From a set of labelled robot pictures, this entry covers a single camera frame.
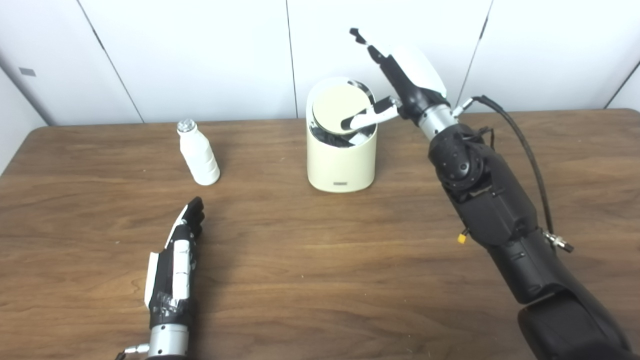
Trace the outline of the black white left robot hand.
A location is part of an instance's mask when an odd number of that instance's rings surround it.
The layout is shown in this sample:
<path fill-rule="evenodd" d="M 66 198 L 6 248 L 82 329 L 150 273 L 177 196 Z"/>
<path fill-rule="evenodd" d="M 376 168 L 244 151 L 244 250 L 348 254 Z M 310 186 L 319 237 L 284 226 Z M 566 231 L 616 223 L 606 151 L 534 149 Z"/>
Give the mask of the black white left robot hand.
<path fill-rule="evenodd" d="M 194 322 L 191 285 L 204 219 L 204 202 L 196 196 L 177 216 L 162 251 L 150 253 L 144 291 L 150 329 L 167 325 L 190 327 Z"/>

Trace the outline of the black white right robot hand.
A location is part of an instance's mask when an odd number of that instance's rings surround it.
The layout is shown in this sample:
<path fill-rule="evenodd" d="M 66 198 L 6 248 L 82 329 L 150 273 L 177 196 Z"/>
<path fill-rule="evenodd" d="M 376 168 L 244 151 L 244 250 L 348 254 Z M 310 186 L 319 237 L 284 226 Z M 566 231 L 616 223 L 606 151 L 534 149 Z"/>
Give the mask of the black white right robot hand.
<path fill-rule="evenodd" d="M 418 125 L 429 109 L 439 106 L 450 109 L 447 89 L 441 76 L 418 48 L 404 45 L 383 46 L 356 27 L 350 28 L 349 33 L 357 43 L 366 47 L 371 59 L 379 66 L 397 95 L 387 96 L 343 119 L 340 122 L 341 130 L 354 132 L 397 116 Z"/>

